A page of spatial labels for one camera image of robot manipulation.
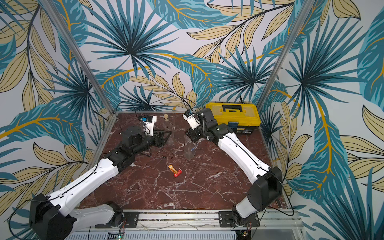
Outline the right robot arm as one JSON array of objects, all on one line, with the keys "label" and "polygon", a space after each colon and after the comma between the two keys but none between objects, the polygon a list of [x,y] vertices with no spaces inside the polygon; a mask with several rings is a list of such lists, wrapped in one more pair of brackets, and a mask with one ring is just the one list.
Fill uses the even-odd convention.
[{"label": "right robot arm", "polygon": [[206,139],[229,155],[252,184],[247,196],[232,210],[232,222],[245,224],[250,215],[263,211],[283,194],[283,174],[257,158],[226,124],[218,124],[210,109],[187,110],[183,114],[190,128],[186,135],[192,142]]}]

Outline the glass bottle with cork stopper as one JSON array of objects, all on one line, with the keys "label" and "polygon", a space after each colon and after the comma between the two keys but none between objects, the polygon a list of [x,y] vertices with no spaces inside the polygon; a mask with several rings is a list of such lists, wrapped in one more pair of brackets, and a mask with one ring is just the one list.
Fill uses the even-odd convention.
[{"label": "glass bottle with cork stopper", "polygon": [[168,141],[167,145],[171,146],[172,148],[175,147],[175,136],[174,136],[174,128],[172,123],[170,122],[170,116],[168,114],[164,114],[163,116],[164,122],[163,122],[163,128],[165,131],[170,131],[170,133],[167,135]]}]

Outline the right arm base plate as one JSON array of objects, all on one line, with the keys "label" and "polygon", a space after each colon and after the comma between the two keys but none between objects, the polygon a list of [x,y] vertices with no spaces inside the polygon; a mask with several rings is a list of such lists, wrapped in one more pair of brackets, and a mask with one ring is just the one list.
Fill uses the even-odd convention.
[{"label": "right arm base plate", "polygon": [[256,228],[260,226],[257,213],[253,213],[246,218],[242,218],[235,211],[219,211],[219,223],[221,228]]}]

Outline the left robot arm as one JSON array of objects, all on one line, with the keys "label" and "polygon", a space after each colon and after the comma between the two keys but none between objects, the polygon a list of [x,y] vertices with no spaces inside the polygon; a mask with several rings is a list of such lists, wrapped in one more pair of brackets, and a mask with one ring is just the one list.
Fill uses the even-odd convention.
[{"label": "left robot arm", "polygon": [[77,205],[129,167],[136,155],[151,147],[163,147],[170,135],[170,131],[164,130],[154,130],[147,135],[138,126],[128,127],[122,133],[122,141],[96,166],[49,196],[39,194],[32,199],[30,227],[40,240],[64,240],[71,233],[89,227],[122,228],[127,217],[117,204],[107,202],[83,210],[77,209]]}]

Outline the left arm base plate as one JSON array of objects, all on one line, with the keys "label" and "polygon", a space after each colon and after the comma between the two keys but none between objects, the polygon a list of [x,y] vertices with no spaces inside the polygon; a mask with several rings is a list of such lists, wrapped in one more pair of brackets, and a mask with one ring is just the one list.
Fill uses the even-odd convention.
[{"label": "left arm base plate", "polygon": [[106,224],[95,225],[97,229],[135,229],[139,219],[139,212],[121,212],[114,214]]}]

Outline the orange bottle label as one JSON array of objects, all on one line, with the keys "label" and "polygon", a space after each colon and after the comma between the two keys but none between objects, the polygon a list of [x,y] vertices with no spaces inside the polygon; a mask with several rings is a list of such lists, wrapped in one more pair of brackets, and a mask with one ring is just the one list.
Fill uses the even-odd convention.
[{"label": "orange bottle label", "polygon": [[177,171],[172,165],[169,165],[168,167],[169,167],[169,169],[170,169],[174,174],[177,174],[177,173],[178,173],[178,171]]}]

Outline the red bottle label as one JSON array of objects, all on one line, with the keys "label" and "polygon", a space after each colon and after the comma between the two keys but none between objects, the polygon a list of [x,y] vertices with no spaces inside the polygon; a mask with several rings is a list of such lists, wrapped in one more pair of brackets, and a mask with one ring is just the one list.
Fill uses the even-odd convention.
[{"label": "red bottle label", "polygon": [[175,174],[174,177],[177,178],[183,171],[179,169]]}]

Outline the slim glass bottle with cork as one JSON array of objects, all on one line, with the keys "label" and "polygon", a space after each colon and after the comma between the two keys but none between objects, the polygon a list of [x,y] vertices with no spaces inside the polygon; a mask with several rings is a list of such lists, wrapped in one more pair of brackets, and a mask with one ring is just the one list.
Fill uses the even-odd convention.
[{"label": "slim glass bottle with cork", "polygon": [[184,136],[184,137],[185,137],[184,155],[187,160],[191,160],[195,157],[196,147],[198,146],[198,144],[192,142],[188,136]]}]

